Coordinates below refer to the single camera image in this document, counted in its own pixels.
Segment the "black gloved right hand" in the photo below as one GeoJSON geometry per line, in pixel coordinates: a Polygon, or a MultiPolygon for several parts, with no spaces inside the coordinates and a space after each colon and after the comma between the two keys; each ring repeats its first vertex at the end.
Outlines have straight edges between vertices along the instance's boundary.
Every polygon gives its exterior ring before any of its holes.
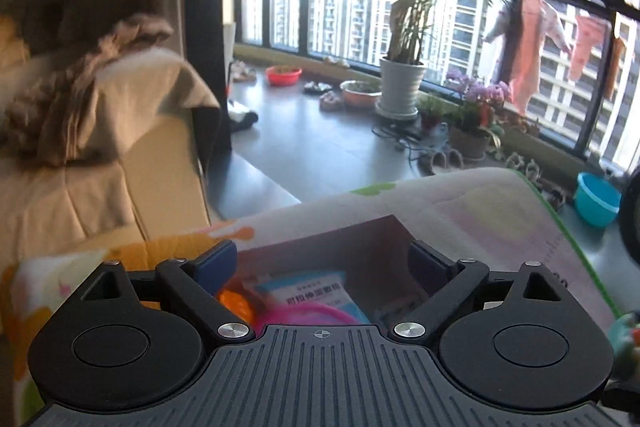
{"type": "Polygon", "coordinates": [[[618,212],[618,226],[620,237],[628,255],[635,262],[640,263],[640,231],[639,231],[639,206],[640,206],[640,167],[634,169],[628,179],[625,191],[620,200],[618,212]]]}

